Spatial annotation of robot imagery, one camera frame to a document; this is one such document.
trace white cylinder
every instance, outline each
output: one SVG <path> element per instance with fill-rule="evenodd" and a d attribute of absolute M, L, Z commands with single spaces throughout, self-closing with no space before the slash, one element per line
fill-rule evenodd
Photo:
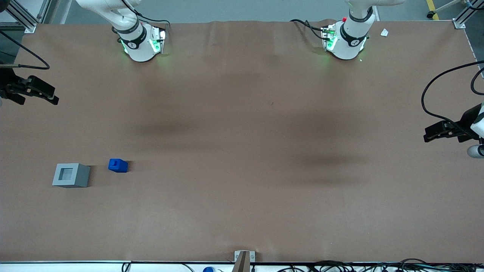
<path fill-rule="evenodd" d="M 467 149 L 467 155 L 474 159 L 484 159 L 484 145 L 474 145 Z"/>
<path fill-rule="evenodd" d="M 375 18 L 375 14 L 372 14 L 368 20 L 360 23 L 351 20 L 351 18 L 349 17 L 343 27 L 345 28 L 345 31 L 348 35 L 351 35 L 355 38 L 364 37 L 373 25 Z"/>

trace gray square block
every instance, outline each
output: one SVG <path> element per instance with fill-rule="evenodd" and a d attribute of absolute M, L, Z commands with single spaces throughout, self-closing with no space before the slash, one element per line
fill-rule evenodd
<path fill-rule="evenodd" d="M 87 187 L 91 168 L 82 164 L 57 164 L 53 186 L 63 188 Z"/>

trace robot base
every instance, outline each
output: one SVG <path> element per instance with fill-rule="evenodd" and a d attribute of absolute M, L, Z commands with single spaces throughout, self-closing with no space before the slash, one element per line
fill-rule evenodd
<path fill-rule="evenodd" d="M 151 26 L 147 23 L 143 23 L 142 25 L 146 29 L 147 35 L 137 49 L 131 49 L 129 45 L 125 45 L 123 41 L 121 42 L 124 47 L 124 52 L 126 52 L 132 60 L 138 62 L 149 61 L 156 54 L 162 54 L 166 39 L 165 30 Z"/>
<path fill-rule="evenodd" d="M 341 36 L 340 29 L 342 24 L 342 21 L 338 21 L 334 25 L 329 25 L 326 29 L 322 29 L 322 37 L 330 39 L 329 41 L 323 40 L 323 48 L 339 59 L 350 60 L 363 50 L 366 38 L 357 46 L 349 46 L 348 42 Z"/>

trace gray floor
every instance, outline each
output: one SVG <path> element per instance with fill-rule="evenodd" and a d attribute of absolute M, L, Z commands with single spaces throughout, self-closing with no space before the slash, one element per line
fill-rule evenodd
<path fill-rule="evenodd" d="M 439 7 L 448 0 L 434 0 Z M 464 6 L 456 4 L 439 14 L 440 19 L 452 19 Z M 172 23 L 204 23 L 211 21 L 257 20 L 289 21 L 307 19 L 319 21 L 325 18 L 340 19 L 348 14 L 343 0 L 143 0 L 136 7 L 144 16 L 166 19 Z M 382 21 L 428 20 L 429 8 L 425 0 L 408 0 L 394 7 L 378 7 Z M 56 0 L 50 11 L 54 24 L 107 24 L 99 15 L 81 8 L 75 0 Z M 478 60 L 484 60 L 484 12 L 477 12 L 467 23 L 466 32 Z M 21 32 L 10 31 L 20 41 Z M 18 47 L 0 36 L 0 50 L 15 55 Z M 0 53 L 0 60 L 12 62 L 13 57 Z"/>

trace yellow floor stripe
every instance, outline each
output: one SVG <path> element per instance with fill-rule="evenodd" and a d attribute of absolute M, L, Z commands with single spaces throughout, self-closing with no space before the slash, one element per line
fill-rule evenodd
<path fill-rule="evenodd" d="M 427 0 L 428 10 L 435 10 L 435 5 L 433 0 Z M 439 15 L 435 14 L 432 17 L 433 20 L 439 20 Z"/>

